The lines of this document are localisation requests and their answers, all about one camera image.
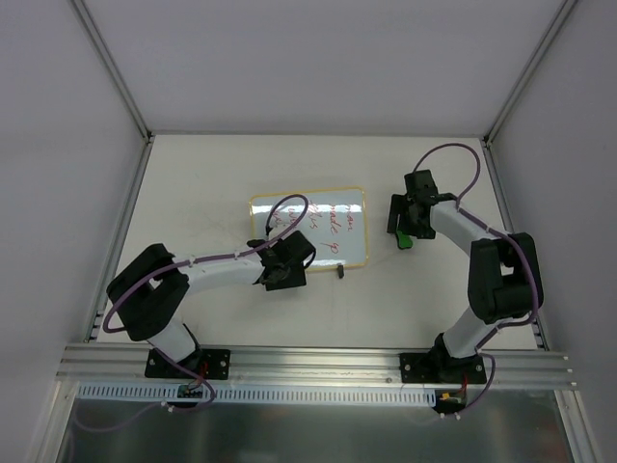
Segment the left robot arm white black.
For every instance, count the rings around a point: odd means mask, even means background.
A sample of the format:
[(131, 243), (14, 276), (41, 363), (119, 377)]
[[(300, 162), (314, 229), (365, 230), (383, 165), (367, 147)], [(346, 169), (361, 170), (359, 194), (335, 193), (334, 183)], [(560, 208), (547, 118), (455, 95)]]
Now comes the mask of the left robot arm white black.
[(150, 344), (176, 375), (189, 377), (200, 368), (201, 354), (190, 329), (175, 318), (185, 298), (227, 286), (264, 286), (267, 291), (305, 286), (315, 257), (315, 247), (300, 231), (196, 258), (182, 258), (161, 243), (152, 244), (107, 286), (111, 309), (103, 331), (125, 332), (135, 342)]

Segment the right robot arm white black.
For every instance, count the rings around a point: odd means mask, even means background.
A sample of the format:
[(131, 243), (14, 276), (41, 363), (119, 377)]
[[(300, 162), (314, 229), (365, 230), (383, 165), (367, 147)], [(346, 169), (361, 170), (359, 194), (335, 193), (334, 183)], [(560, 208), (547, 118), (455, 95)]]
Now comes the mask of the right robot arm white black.
[(473, 369), (480, 349), (500, 329), (533, 322), (544, 301), (534, 239), (499, 231), (441, 193), (428, 170), (404, 176), (406, 192), (390, 199), (387, 233), (397, 247), (415, 239), (448, 238), (469, 258), (468, 308), (439, 334), (431, 349), (403, 368), (406, 375), (452, 382)]

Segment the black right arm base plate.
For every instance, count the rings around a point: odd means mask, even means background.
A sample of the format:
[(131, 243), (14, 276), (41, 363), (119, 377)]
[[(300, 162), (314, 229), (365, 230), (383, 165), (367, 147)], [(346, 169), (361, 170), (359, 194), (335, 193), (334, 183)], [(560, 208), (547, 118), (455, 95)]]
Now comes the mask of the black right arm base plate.
[(487, 382), (484, 363), (479, 355), (457, 359), (439, 358), (435, 353), (401, 353), (399, 355), (401, 381), (404, 384), (462, 384)]

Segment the small whiteboard with yellow frame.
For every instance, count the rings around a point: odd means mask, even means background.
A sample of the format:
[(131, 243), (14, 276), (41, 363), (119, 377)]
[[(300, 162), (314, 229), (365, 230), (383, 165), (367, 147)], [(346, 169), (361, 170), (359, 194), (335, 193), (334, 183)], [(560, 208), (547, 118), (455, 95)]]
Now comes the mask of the small whiteboard with yellow frame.
[(257, 195), (249, 202), (254, 238), (296, 229), (315, 247), (311, 272), (361, 267), (368, 261), (367, 217), (360, 187)]

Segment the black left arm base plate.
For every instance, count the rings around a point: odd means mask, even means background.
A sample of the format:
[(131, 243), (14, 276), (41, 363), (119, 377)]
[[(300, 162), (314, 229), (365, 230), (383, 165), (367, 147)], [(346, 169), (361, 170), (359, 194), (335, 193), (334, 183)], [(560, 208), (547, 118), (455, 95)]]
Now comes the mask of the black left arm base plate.
[[(228, 349), (200, 348), (185, 360), (177, 362), (181, 367), (199, 374), (206, 380), (227, 380), (230, 366)], [(145, 373), (146, 378), (154, 379), (190, 379), (191, 375), (174, 367), (156, 350), (148, 352)]]

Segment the green whiteboard eraser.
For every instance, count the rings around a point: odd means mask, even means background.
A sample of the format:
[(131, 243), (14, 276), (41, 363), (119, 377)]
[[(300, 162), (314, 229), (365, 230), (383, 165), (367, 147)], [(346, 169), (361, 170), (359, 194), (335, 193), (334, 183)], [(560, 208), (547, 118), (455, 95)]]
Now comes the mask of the green whiteboard eraser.
[(402, 231), (396, 231), (395, 238), (399, 250), (411, 250), (414, 247), (413, 238)]

